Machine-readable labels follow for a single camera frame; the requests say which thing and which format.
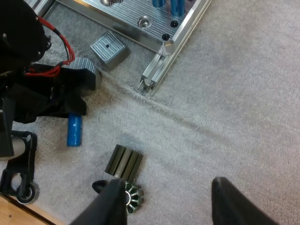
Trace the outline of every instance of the cable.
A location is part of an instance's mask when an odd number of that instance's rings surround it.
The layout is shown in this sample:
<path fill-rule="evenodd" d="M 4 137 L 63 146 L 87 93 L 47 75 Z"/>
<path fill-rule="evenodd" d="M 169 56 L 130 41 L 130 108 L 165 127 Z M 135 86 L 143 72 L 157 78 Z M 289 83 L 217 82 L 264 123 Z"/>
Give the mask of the cable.
<path fill-rule="evenodd" d="M 48 71 L 45 71 L 45 72 L 40 72 L 40 73 L 35 72 L 32 68 L 30 68 L 30 72 L 25 73 L 25 75 L 26 76 L 55 77 L 55 76 L 58 76 L 58 74 L 60 73 L 60 68 L 62 65 L 69 65 L 72 61 L 75 60 L 75 54 L 74 54 L 74 51 L 73 51 L 72 47 L 70 46 L 69 42 L 67 41 L 67 39 L 52 24 L 50 24 L 48 21 L 44 20 L 40 16 L 38 17 L 38 19 L 42 25 L 44 25 L 47 28 L 49 28 L 50 30 L 52 30 L 57 36 L 60 37 L 60 39 L 62 40 L 64 47 L 66 49 L 67 60 L 59 62 L 54 68 L 52 68 Z"/>

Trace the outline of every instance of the wooden floor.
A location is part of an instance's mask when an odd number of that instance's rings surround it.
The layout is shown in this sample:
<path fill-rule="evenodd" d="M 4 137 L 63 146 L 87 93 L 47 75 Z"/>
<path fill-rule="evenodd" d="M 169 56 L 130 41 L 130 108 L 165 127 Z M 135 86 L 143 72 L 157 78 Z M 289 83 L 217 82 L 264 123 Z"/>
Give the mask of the wooden floor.
<path fill-rule="evenodd" d="M 63 225 L 60 221 L 56 220 L 46 212 L 42 211 L 34 205 L 29 205 L 30 209 L 34 210 L 39 215 L 51 221 L 56 225 Z M 46 225 L 41 220 L 35 218 L 26 211 L 18 208 L 6 199 L 0 196 L 0 225 Z"/>

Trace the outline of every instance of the black screw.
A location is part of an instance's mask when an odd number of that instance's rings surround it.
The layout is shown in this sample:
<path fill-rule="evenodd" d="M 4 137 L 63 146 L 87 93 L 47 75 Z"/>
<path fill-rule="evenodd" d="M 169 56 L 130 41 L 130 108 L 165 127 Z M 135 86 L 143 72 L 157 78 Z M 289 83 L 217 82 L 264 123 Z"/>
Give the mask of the black screw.
<path fill-rule="evenodd" d="M 169 35 L 169 34 L 163 34 L 162 39 L 163 39 L 164 41 L 167 41 L 167 40 L 170 39 L 170 35 Z"/>
<path fill-rule="evenodd" d="M 176 20 L 173 20 L 172 22 L 171 22 L 171 27 L 178 27 L 178 22 L 176 21 Z"/>

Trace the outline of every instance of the wheel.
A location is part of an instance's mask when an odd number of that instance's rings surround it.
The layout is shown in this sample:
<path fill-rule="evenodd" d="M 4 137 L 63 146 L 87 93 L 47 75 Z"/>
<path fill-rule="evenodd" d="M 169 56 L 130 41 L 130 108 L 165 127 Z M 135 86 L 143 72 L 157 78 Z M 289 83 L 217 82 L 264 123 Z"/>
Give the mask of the wheel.
<path fill-rule="evenodd" d="M 17 201 L 23 205 L 33 203 L 37 200 L 39 194 L 39 188 L 37 184 L 30 183 L 28 189 L 25 191 L 25 196 L 16 197 Z"/>

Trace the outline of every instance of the blue battery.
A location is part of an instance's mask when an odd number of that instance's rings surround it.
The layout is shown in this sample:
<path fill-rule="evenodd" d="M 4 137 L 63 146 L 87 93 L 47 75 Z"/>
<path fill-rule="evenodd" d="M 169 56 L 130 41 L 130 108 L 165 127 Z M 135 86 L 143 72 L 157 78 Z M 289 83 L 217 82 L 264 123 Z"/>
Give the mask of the blue battery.
<path fill-rule="evenodd" d="M 173 16 L 184 15 L 184 0 L 171 0 L 171 13 Z"/>
<path fill-rule="evenodd" d="M 165 0 L 152 0 L 154 7 L 162 7 L 165 5 Z"/>
<path fill-rule="evenodd" d="M 78 147 L 81 145 L 82 117 L 76 114 L 69 114 L 67 121 L 67 146 Z"/>

